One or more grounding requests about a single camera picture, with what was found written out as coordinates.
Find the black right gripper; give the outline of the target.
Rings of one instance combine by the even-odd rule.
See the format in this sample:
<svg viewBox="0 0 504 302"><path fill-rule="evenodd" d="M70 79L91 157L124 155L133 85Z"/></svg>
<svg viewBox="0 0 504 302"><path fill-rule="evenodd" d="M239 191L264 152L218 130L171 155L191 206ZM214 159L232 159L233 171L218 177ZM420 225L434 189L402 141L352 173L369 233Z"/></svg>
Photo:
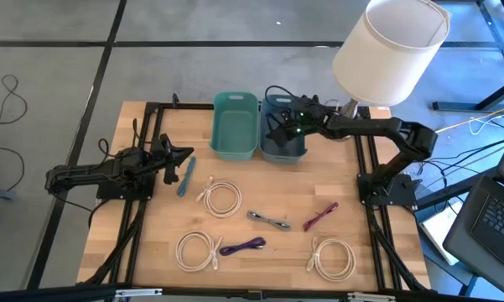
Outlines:
<svg viewBox="0 0 504 302"><path fill-rule="evenodd" d="M281 121L266 135L266 138L276 140L280 148L298 136L317 133L331 115L331 109L320 104L317 96L297 96L291 104L292 107L281 110Z"/></svg>

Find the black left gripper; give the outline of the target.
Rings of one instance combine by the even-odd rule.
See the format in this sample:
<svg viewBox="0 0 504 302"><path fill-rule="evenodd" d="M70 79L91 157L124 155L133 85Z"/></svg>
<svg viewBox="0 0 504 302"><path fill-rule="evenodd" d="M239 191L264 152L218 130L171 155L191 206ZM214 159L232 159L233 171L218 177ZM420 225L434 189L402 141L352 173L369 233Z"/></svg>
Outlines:
<svg viewBox="0 0 504 302"><path fill-rule="evenodd" d="M163 133L152 139L150 151L152 154L150 167L164 169L163 182L172 185L179 181L176 164L182 164L195 150L191 147L171 147L168 135Z"/></svg>

